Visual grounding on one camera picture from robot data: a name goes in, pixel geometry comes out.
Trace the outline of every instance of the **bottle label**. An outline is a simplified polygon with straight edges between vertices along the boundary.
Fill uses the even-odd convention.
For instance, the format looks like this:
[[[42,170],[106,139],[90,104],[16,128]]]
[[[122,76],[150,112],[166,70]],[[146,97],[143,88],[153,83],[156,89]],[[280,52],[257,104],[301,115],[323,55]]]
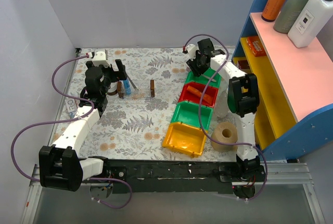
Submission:
[[[306,9],[295,26],[301,35],[303,35],[305,30],[309,27],[309,25],[313,21],[313,19],[314,16],[309,12],[309,10]]]

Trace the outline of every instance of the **roll of tape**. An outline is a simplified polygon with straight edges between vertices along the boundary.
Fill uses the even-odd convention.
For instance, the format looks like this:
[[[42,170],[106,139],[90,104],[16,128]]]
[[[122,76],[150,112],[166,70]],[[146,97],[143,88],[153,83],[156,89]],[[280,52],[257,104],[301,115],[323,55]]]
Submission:
[[[218,142],[235,143],[238,140],[236,127],[229,122],[220,123],[215,128],[212,138]],[[221,145],[211,141],[213,149],[219,152],[227,152],[235,146]]]

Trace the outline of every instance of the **leaf pattern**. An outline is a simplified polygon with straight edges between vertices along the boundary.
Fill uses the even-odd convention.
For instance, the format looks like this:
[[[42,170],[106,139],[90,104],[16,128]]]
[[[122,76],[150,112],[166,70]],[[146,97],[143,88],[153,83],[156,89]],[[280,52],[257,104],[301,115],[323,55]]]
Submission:
[[[151,67],[165,67],[167,64],[171,64],[173,63],[172,58],[170,58],[169,56],[166,58],[164,56],[162,57],[155,57],[152,59],[152,61],[150,61],[148,63],[148,65],[150,65]]]
[[[94,49],[82,49],[82,53],[89,51]],[[188,60],[188,57],[182,53],[182,48],[117,48],[107,51],[109,61],[114,66],[116,66],[114,60],[121,59],[133,82],[143,85],[142,91],[138,93],[139,97],[141,94],[149,93],[149,80],[155,80],[156,96],[155,98],[144,96],[137,100],[128,96],[124,99],[108,96],[107,108],[85,138],[79,157],[101,155],[110,159],[235,161],[235,151],[218,153],[208,140],[204,145],[203,155],[194,159],[162,147],[187,77],[187,72],[180,72],[186,69]],[[75,70],[82,71],[74,73],[69,88],[71,95],[78,95],[85,86],[85,62],[86,60],[82,59],[76,65]],[[62,110],[60,119],[69,119],[66,106]],[[228,114],[224,118],[218,118],[213,114],[209,135],[221,121],[234,123],[233,115]],[[67,126],[68,123],[58,124],[56,134],[61,135]]]
[[[124,125],[123,129],[130,130],[130,131],[137,130],[137,132],[139,132],[139,130],[141,130],[141,132],[143,132],[145,130],[145,128],[148,128],[151,125],[154,125],[154,123],[152,122],[151,118],[149,119],[148,115],[146,118],[144,118],[143,116],[139,116],[139,117],[133,116],[130,119],[130,121],[127,120],[127,124]]]

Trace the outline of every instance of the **purple cable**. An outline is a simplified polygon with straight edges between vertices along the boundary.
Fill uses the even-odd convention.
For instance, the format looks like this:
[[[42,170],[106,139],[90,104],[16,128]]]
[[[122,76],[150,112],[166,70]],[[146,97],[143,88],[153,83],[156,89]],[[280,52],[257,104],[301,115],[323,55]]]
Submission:
[[[203,89],[203,92],[202,92],[202,95],[200,97],[200,101],[199,101],[199,109],[198,109],[198,118],[199,118],[199,124],[200,124],[200,128],[201,130],[203,131],[203,133],[205,134],[206,137],[208,137],[208,139],[210,139],[212,142],[215,142],[217,144],[222,144],[222,145],[227,145],[227,146],[236,146],[236,145],[248,145],[248,146],[251,146],[251,147],[254,147],[257,152],[262,156],[262,159],[264,160],[264,164],[265,164],[265,169],[266,169],[266,174],[265,174],[265,178],[264,178],[264,182],[262,184],[262,187],[260,188],[260,190],[258,191],[258,193],[256,195],[254,195],[253,197],[251,197],[250,199],[248,200],[253,200],[255,198],[258,197],[259,194],[261,194],[261,192],[263,191],[265,185],[266,185],[266,182],[267,182],[267,172],[268,172],[268,167],[267,167],[267,161],[266,161],[266,158],[264,156],[264,154],[262,153],[262,151],[257,148],[255,145],[252,145],[248,142],[243,142],[243,143],[223,143],[223,142],[218,142],[216,140],[214,140],[212,137],[210,137],[204,127],[203,127],[203,124],[202,124],[202,120],[201,120],[201,107],[202,107],[202,101],[203,101],[203,97],[204,97],[204,94],[206,93],[206,90],[210,84],[210,82],[214,79],[214,77],[219,73],[219,71],[222,69],[222,67],[227,63],[228,61],[228,58],[229,58],[229,51],[228,49],[225,47],[225,45],[219,40],[217,39],[216,37],[212,36],[212,35],[209,35],[209,34],[197,34],[197,35],[194,35],[192,36],[185,44],[185,47],[187,46],[187,44],[195,37],[198,37],[198,36],[207,36],[207,37],[211,37],[213,38],[214,40],[216,40],[221,46],[223,46],[223,48],[225,49],[226,51],[226,60],[222,63],[222,65],[214,72],[214,74],[209,78],[206,86],[204,87]]]
[[[121,182],[122,184],[125,184],[125,185],[128,187],[128,189],[130,190],[130,197],[129,197],[129,199],[125,202],[125,204],[124,204],[124,205],[121,205],[121,206],[114,206],[114,205],[111,205],[110,203],[108,203],[108,202],[106,202],[106,201],[102,201],[102,200],[99,199],[99,198],[95,198],[95,197],[93,197],[93,200],[99,201],[99,202],[101,202],[102,204],[104,204],[104,205],[106,205],[106,206],[108,206],[108,207],[111,207],[111,208],[114,208],[114,209],[121,209],[121,208],[123,208],[123,207],[126,207],[127,204],[128,204],[128,203],[131,201],[131,199],[132,199],[132,195],[133,195],[132,188],[131,188],[131,186],[130,186],[127,182],[125,182],[125,181],[122,181],[122,180],[119,180],[119,179],[115,179],[115,178],[96,178],[96,177],[92,177],[92,178],[90,178],[90,180],[99,180],[99,181],[101,181],[101,180],[116,181],[116,182]]]
[[[74,96],[70,96],[70,95],[67,95],[65,93],[62,93],[61,91],[58,90],[58,88],[56,87],[55,83],[54,83],[54,78],[56,76],[56,73],[58,72],[58,70],[63,67],[65,64],[69,63],[69,62],[72,62],[72,61],[76,61],[76,60],[79,60],[79,59],[84,59],[84,58],[88,58],[88,55],[83,55],[83,56],[80,56],[80,57],[77,57],[77,58],[74,58],[74,59],[70,59],[70,60],[67,60],[65,61],[64,63],[62,63],[61,65],[59,65],[55,71],[53,72],[52,74],[52,86],[54,88],[54,90],[56,90],[57,93],[65,96],[65,97],[68,97],[68,98],[72,98],[72,99],[77,99],[77,100],[83,100],[83,101],[87,101],[89,102],[91,105],[92,105],[92,108],[85,114],[83,114],[82,116],[80,116],[80,118],[83,118],[83,117],[86,117],[88,116],[90,113],[92,113],[92,111],[94,110],[94,103],[91,102],[90,100],[88,99],[84,99],[84,98],[79,98],[79,97],[74,97]],[[73,121],[76,121],[76,120],[79,120],[78,117],[76,118],[72,118],[72,119],[68,119],[68,120],[59,120],[59,121],[49,121],[49,122],[41,122],[41,123],[36,123],[36,124],[32,124],[32,125],[29,125],[27,127],[25,127],[24,129],[22,129],[20,132],[18,132],[15,136],[15,138],[13,139],[12,143],[11,143],[11,147],[10,147],[10,156],[11,156],[11,160],[12,160],[12,163],[14,164],[15,168],[17,169],[17,171],[24,177],[32,180],[32,181],[40,181],[39,179],[36,179],[36,178],[33,178],[29,175],[27,175],[26,173],[24,173],[21,168],[19,167],[19,165],[17,164],[16,162],[16,159],[15,159],[15,155],[14,155],[14,146],[15,146],[15,143],[17,141],[17,139],[19,138],[19,136],[25,132],[27,129],[30,129],[32,127],[35,127],[35,126],[41,126],[41,125],[46,125],[46,124],[60,124],[60,123],[69,123],[69,122],[73,122]]]

